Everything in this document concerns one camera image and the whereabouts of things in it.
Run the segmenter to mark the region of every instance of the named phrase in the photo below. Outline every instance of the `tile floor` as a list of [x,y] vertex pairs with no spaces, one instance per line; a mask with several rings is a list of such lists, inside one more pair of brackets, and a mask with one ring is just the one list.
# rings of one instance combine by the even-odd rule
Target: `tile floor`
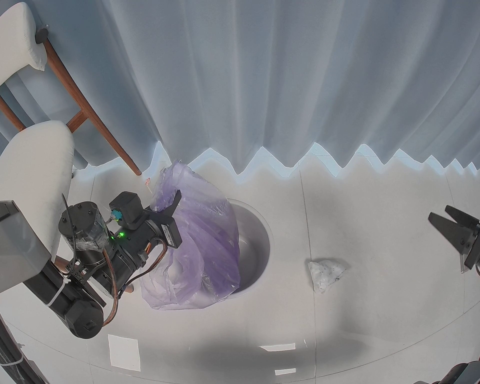
[[[68,201],[92,200],[107,216],[108,203],[129,190],[147,205],[144,179],[152,177],[152,188],[169,165],[157,160],[141,177],[118,161],[77,171]],[[66,382],[69,366],[70,382],[82,384],[409,384],[440,380],[457,362],[479,358],[480,277],[460,274],[458,255],[427,217],[446,204],[480,216],[480,172],[401,155],[381,166],[358,154],[334,177],[332,159],[310,153],[281,177],[274,162],[260,159],[241,182],[222,159],[192,165],[270,225],[272,262],[249,294],[204,310],[160,312],[136,283],[117,318],[87,341],[23,286],[1,294],[2,316],[51,384]],[[58,254],[71,257],[63,241]],[[314,294],[307,268],[321,259],[348,268],[324,295]],[[138,340],[140,372],[110,365],[108,334]],[[285,370],[295,372],[279,374]]]

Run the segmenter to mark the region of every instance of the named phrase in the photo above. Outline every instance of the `crumpled plastic bag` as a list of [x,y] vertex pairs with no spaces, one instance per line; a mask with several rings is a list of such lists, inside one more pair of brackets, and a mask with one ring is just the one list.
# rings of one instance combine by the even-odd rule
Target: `crumpled plastic bag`
[[308,269],[312,275],[313,290],[319,293],[327,292],[345,272],[344,266],[330,260],[322,260],[319,263],[310,261]]
[[222,192],[179,161],[162,170],[152,210],[171,205],[177,190],[182,197],[173,218],[182,244],[141,277],[142,297],[154,309],[205,308],[240,285],[237,220]]

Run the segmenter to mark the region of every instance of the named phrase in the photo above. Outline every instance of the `wooden chair frame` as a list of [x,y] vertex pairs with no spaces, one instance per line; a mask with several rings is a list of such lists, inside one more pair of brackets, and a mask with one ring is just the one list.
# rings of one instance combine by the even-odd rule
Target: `wooden chair frame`
[[[63,84],[70,96],[75,100],[75,102],[80,107],[80,111],[73,116],[70,121],[67,123],[67,127],[73,133],[78,127],[80,127],[85,120],[89,119],[92,124],[97,128],[105,140],[112,146],[112,148],[119,154],[119,156],[125,161],[125,163],[130,167],[130,169],[138,176],[142,173],[133,162],[132,158],[125,152],[119,142],[113,137],[111,132],[105,126],[103,121],[98,117],[90,103],[87,101],[85,96],[82,94],[80,89],[77,87],[77,84],[73,81],[72,77],[68,73],[67,69],[63,65],[62,61],[58,57],[55,49],[48,40],[48,30],[45,28],[40,29],[35,35],[35,40],[37,44],[43,43],[45,50],[47,51],[47,63],[50,68],[55,73],[56,77]],[[12,122],[12,124],[19,130],[23,131],[26,129],[25,125],[20,121],[20,119],[15,115],[12,109],[7,105],[5,100],[0,96],[0,110],[6,115],[6,117]]]

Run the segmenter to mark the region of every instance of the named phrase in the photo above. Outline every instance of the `curtain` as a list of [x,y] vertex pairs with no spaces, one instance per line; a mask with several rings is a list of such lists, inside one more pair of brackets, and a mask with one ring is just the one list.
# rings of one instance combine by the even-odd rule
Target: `curtain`
[[[292,167],[314,143],[341,167],[367,144],[383,163],[400,148],[480,168],[479,1],[27,3],[140,169],[158,140],[186,163],[213,148],[237,173],[262,146]],[[78,110],[48,69],[0,95],[26,125]],[[88,122],[74,138],[78,167],[116,156]]]

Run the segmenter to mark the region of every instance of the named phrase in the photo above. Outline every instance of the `cylindrical motor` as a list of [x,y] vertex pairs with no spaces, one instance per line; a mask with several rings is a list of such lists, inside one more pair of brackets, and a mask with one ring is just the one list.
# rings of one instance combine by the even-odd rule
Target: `cylindrical motor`
[[110,254],[114,241],[97,205],[86,201],[70,206],[68,212],[72,218],[73,233],[66,210],[61,215],[59,231],[72,250],[75,236],[78,260],[88,269],[105,263],[102,250]]

